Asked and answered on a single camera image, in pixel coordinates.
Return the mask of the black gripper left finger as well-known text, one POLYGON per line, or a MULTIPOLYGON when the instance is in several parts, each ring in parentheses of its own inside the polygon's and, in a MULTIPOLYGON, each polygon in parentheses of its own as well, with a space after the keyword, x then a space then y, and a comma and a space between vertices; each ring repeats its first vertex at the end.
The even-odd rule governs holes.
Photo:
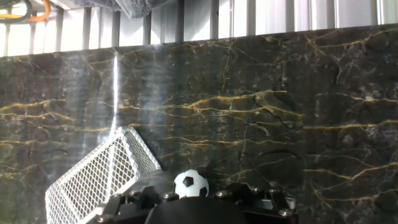
POLYGON ((153 208, 179 198, 173 191, 159 194, 153 186, 115 194, 99 205, 101 210, 95 215, 95 223, 145 223, 153 208))

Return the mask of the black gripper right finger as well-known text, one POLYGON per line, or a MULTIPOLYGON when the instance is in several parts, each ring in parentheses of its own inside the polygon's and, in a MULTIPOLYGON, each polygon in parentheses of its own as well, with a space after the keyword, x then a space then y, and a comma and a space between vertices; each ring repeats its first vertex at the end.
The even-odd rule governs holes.
POLYGON ((213 194, 212 218, 297 218, 295 202, 278 189, 233 183, 213 194))

